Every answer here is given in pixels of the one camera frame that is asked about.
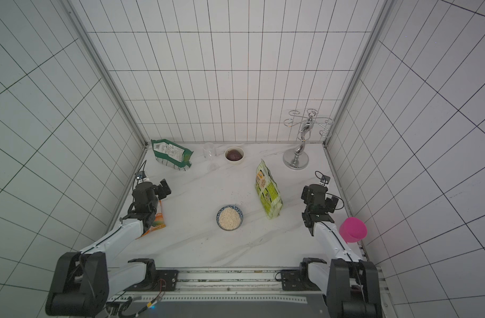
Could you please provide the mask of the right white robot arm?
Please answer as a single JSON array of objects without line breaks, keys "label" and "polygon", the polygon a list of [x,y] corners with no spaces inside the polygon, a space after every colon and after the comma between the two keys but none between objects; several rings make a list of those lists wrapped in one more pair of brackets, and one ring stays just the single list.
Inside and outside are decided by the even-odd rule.
[{"label": "right white robot arm", "polygon": [[328,197],[327,187],[311,184],[303,188],[301,199],[303,223],[328,258],[305,258],[302,268],[305,279],[323,293],[329,316],[383,317],[376,266],[352,251],[331,217],[337,198]]}]

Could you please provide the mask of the green Quaker oats bag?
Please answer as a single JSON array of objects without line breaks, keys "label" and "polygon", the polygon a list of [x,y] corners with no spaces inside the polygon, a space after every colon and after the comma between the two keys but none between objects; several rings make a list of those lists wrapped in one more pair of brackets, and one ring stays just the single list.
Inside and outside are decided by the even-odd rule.
[{"label": "green Quaker oats bag", "polygon": [[283,208],[282,196],[265,161],[261,160],[256,169],[255,188],[268,219],[279,216]]}]

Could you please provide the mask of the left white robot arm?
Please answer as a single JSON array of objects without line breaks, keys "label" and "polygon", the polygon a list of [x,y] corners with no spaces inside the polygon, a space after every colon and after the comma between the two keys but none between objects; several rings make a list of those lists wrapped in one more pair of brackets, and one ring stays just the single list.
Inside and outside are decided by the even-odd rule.
[{"label": "left white robot arm", "polygon": [[50,316],[95,317],[108,300],[128,288],[138,291],[165,288],[151,258],[134,258],[118,270],[112,262],[131,242],[153,228],[160,203],[172,193],[166,180],[143,179],[132,192],[133,201],[120,225],[78,252],[59,257],[46,301]]}]

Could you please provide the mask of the blue patterned breakfast bowl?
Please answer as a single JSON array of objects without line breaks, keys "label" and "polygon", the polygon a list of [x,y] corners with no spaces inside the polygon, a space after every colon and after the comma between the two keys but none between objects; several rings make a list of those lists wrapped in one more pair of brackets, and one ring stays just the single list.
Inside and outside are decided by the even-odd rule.
[{"label": "blue patterned breakfast bowl", "polygon": [[234,231],[242,225],[243,218],[242,211],[237,206],[226,205],[217,213],[216,222],[222,230]]}]

